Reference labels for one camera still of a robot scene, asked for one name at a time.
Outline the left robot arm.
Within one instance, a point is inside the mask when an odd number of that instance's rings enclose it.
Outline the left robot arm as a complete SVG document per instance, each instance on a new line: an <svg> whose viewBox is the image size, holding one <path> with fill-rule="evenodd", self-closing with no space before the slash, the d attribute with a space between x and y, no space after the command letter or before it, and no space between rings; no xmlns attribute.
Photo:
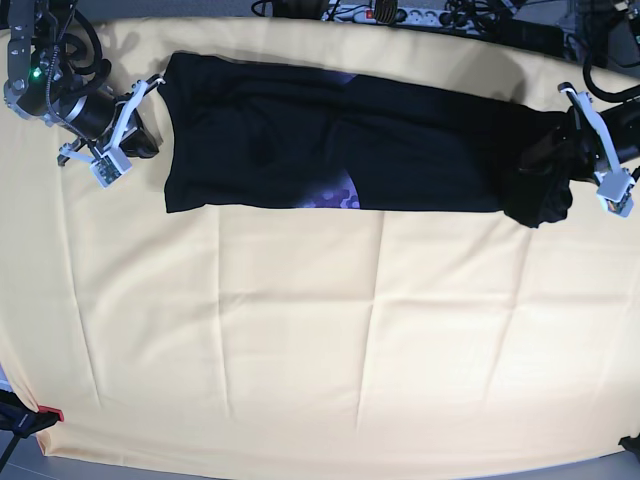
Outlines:
<svg viewBox="0 0 640 480"><path fill-rule="evenodd" d="M601 103L621 164L639 158L639 3L570 1L564 55L580 67L586 93Z"/></svg>

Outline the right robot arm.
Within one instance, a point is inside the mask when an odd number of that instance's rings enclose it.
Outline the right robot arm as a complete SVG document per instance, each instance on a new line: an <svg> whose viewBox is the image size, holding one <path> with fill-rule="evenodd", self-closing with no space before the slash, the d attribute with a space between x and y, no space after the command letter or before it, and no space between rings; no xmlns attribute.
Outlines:
<svg viewBox="0 0 640 480"><path fill-rule="evenodd" d="M115 163L106 155L111 148L127 157L157 155L158 145L138 105L163 78L154 75L116 93L108 83L112 64L76 2L4 1L1 27L10 34L6 106L24 119L58 125L75 137L61 147L58 165L78 158L112 168Z"/></svg>

